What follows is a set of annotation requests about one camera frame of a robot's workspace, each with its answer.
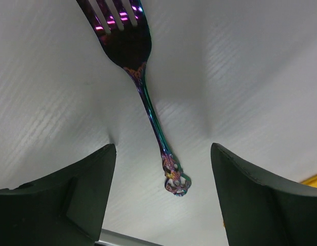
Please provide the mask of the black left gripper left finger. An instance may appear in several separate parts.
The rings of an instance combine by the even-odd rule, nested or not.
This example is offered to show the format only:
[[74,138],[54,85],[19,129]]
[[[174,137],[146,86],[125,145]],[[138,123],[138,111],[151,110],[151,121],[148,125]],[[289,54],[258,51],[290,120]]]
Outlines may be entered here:
[[15,189],[0,189],[0,245],[95,245],[116,162],[105,145]]

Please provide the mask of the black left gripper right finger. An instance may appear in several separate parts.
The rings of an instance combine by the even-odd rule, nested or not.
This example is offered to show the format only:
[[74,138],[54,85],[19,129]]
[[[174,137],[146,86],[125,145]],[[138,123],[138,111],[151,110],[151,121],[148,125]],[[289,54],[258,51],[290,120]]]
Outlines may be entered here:
[[229,245],[317,245],[317,188],[273,174],[211,146]]

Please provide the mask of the yellow Pikachu cloth placemat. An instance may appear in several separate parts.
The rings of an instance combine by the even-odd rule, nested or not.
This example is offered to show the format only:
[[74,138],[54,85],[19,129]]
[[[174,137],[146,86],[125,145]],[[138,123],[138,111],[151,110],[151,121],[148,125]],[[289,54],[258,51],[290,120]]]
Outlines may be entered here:
[[317,188],[317,174],[302,181],[301,184]]

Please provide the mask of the pink metal fork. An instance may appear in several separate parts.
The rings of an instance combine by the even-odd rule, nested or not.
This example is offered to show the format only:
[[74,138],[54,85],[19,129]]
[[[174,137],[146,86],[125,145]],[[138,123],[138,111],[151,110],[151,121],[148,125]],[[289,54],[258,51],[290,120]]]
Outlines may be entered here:
[[89,1],[77,3],[95,32],[103,51],[131,77],[137,88],[160,148],[162,168],[166,177],[165,189],[178,197],[186,195],[192,185],[191,178],[184,173],[178,158],[169,147],[147,90],[145,71],[152,41],[141,1],[130,1],[136,25],[132,24],[131,16],[122,1],[113,2],[117,17],[113,16],[105,1],[96,2],[104,21],[99,19]]

